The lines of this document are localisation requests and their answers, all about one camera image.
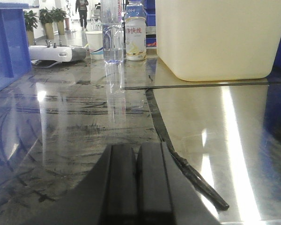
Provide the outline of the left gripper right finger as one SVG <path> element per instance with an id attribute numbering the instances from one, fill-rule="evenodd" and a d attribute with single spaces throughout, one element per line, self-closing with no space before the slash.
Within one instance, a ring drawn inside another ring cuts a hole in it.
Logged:
<path id="1" fill-rule="evenodd" d="M 140 224 L 219 224 L 176 165 L 166 143 L 143 143 L 137 169 Z"/>

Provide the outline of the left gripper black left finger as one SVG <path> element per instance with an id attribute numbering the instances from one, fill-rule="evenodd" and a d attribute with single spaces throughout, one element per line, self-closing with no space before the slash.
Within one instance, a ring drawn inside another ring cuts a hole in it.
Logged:
<path id="1" fill-rule="evenodd" d="M 131 145 L 108 145 L 66 196 L 26 225 L 136 225 L 136 158 Z"/>

